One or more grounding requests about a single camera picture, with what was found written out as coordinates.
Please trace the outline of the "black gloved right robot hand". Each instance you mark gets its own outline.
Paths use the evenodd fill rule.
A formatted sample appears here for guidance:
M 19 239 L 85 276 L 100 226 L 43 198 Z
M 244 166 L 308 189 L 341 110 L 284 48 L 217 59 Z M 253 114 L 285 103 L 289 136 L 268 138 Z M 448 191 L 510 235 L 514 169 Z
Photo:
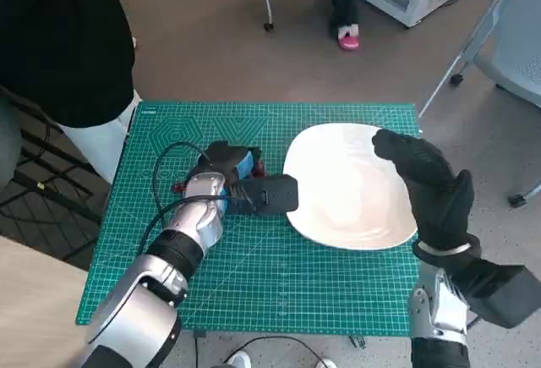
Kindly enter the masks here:
M 407 186 L 420 240 L 438 251 L 465 245 L 474 198 L 471 173 L 454 173 L 427 140 L 380 129 L 372 142 L 375 154 L 393 162 Z

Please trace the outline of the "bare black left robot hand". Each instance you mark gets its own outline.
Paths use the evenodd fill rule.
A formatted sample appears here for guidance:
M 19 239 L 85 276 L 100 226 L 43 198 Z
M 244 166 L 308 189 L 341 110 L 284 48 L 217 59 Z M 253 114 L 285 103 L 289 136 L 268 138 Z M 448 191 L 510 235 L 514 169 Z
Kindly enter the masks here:
M 231 146 L 227 141 L 212 142 L 199 157 L 190 176 L 199 173 L 220 173 L 225 177 L 226 187 L 245 178 L 266 175 L 261 159 L 261 149 L 256 146 Z

